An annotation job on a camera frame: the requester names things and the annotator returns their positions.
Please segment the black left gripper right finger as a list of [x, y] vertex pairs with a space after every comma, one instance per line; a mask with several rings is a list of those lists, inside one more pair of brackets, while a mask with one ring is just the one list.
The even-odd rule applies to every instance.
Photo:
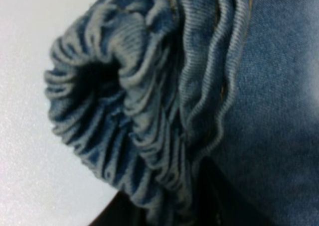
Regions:
[[197, 185], [198, 226], [228, 226], [229, 220], [222, 197], [222, 179], [213, 161], [205, 158], [199, 169]]

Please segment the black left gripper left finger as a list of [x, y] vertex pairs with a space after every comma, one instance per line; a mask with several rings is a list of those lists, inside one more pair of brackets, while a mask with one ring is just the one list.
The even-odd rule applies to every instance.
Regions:
[[129, 197], [118, 192], [89, 226], [146, 226], [146, 211], [135, 206]]

